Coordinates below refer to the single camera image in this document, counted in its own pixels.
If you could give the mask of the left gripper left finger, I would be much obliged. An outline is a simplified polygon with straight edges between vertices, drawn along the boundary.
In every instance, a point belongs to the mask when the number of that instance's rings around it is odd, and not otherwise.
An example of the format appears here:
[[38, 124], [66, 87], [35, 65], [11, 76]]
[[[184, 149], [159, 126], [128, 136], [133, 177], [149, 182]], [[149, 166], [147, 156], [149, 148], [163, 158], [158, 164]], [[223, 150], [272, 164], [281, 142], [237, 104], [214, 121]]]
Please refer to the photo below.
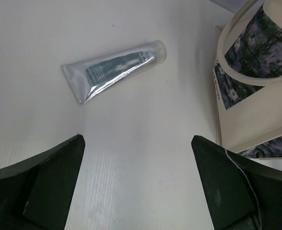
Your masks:
[[77, 134], [0, 169], [0, 230], [63, 230], [84, 149]]

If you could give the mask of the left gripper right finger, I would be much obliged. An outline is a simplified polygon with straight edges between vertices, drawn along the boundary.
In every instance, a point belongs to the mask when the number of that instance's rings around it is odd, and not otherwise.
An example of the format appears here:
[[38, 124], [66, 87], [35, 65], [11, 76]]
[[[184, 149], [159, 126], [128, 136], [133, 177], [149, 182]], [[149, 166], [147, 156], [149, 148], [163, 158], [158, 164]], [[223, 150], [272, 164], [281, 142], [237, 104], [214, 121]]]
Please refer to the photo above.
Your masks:
[[191, 142], [216, 230], [282, 230], [282, 171], [202, 136]]

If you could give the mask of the cream canvas tote bag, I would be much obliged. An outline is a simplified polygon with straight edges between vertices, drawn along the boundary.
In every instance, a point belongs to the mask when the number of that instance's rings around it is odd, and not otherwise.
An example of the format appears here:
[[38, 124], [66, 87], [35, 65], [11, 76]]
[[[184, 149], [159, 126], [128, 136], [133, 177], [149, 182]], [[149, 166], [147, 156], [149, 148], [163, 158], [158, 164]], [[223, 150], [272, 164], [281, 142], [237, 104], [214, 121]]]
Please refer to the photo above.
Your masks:
[[221, 30], [213, 78], [221, 145], [282, 158], [282, 0], [248, 0]]

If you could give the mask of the silver squeeze tube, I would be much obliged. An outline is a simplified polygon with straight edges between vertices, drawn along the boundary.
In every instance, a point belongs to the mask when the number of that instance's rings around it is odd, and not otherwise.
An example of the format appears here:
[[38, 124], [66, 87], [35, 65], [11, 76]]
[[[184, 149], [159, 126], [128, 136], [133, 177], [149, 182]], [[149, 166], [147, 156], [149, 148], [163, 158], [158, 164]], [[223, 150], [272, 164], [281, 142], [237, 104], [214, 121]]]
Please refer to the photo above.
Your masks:
[[144, 45], [61, 66], [79, 104], [112, 87], [121, 80], [166, 60], [164, 43], [155, 40]]

